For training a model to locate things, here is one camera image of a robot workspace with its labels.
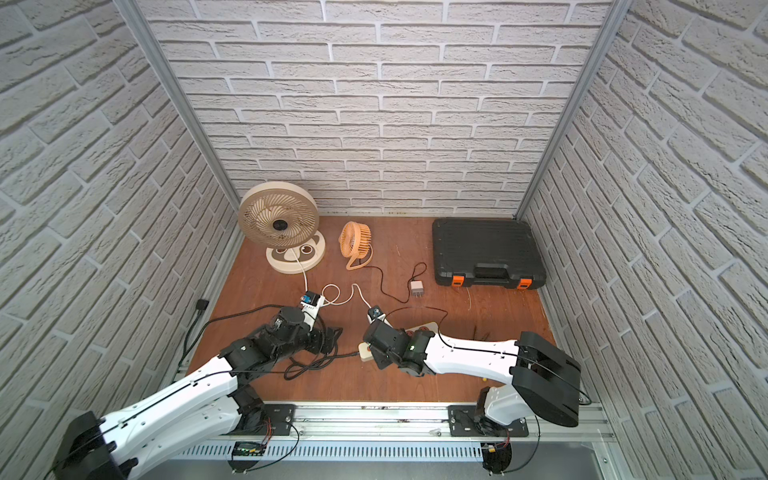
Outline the beige red power strip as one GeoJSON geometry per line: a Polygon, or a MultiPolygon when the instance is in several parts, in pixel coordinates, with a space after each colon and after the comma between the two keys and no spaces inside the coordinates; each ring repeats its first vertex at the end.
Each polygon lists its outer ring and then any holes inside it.
{"type": "Polygon", "coordinates": [[[399,329],[376,320],[366,330],[363,341],[379,363],[424,362],[427,346],[437,335],[434,322],[412,329],[399,329]]]}

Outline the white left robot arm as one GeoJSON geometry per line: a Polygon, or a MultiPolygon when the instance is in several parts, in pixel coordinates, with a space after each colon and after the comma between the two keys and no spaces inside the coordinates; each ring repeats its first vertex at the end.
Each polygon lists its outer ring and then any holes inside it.
{"type": "Polygon", "coordinates": [[[263,402],[253,381],[300,352],[333,352],[342,331],[316,308],[284,307],[181,380],[102,417],[67,427],[52,463],[57,479],[138,479],[183,450],[236,430],[258,429],[263,402]]]}

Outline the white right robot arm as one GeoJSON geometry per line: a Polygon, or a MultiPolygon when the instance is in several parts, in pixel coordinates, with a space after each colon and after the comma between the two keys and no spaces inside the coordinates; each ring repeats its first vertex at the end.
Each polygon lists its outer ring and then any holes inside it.
{"type": "Polygon", "coordinates": [[[579,424],[581,365],[534,332],[482,342],[374,320],[363,341],[381,370],[395,365],[414,377],[460,374],[498,382],[480,395],[480,415],[497,425],[528,415],[566,428],[579,424]]]}

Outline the small orange desk fan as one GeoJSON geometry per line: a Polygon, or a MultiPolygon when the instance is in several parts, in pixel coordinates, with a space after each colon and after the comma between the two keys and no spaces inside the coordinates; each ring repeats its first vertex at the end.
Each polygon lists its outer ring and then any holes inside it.
{"type": "Polygon", "coordinates": [[[354,221],[347,222],[338,241],[341,254],[347,259],[348,271],[363,268],[372,260],[372,233],[368,225],[354,221]]]}

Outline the beige raccoon desk fan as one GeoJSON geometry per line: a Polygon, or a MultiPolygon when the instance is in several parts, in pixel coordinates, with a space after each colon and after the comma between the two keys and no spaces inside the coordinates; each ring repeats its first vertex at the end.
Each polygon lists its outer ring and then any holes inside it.
{"type": "Polygon", "coordinates": [[[266,259],[277,272],[305,273],[318,266],[326,251],[313,197],[282,181],[261,183],[243,196],[238,224],[245,237],[266,248],[266,259]]]}

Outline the black plastic tool case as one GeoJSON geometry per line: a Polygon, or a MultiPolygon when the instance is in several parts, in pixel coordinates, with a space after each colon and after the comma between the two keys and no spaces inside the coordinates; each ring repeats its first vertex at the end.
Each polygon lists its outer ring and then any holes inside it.
{"type": "Polygon", "coordinates": [[[525,222],[438,218],[432,239],[435,281],[441,286],[536,290],[546,283],[544,262],[525,222]]]}

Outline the grey usb wall adapter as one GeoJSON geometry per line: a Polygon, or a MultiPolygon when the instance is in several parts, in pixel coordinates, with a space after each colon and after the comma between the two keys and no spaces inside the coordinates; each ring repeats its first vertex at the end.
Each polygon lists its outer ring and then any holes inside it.
{"type": "Polygon", "coordinates": [[[421,297],[425,293],[424,284],[420,280],[411,280],[409,282],[410,295],[413,297],[421,297]]]}

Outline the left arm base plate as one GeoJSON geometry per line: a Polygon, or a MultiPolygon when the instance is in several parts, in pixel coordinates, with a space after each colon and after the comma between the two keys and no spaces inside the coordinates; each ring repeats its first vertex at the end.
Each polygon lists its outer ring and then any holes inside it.
{"type": "Polygon", "coordinates": [[[296,411],[292,403],[267,403],[243,414],[230,435],[289,436],[296,411]]]}

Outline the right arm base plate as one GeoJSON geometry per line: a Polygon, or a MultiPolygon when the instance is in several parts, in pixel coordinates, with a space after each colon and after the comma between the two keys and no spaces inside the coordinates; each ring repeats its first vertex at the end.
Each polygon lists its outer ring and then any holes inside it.
{"type": "Polygon", "coordinates": [[[516,420],[509,426],[501,426],[476,413],[474,406],[449,405],[447,413],[452,437],[525,438],[529,436],[528,427],[521,420],[516,420]]]}

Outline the aluminium front rail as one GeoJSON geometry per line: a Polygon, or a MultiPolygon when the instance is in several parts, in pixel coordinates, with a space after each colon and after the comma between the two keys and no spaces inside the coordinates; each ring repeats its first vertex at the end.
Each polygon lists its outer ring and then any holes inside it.
{"type": "Polygon", "coordinates": [[[119,462],[137,460],[135,476],[173,459],[223,460],[236,471],[287,461],[481,462],[504,453],[521,462],[547,445],[586,447],[611,461],[616,436],[596,405],[583,409],[575,428],[530,415],[498,433],[481,432],[472,410],[446,403],[269,403],[259,430],[229,433],[234,416],[214,403],[145,438],[130,433],[113,454],[119,462]]]}

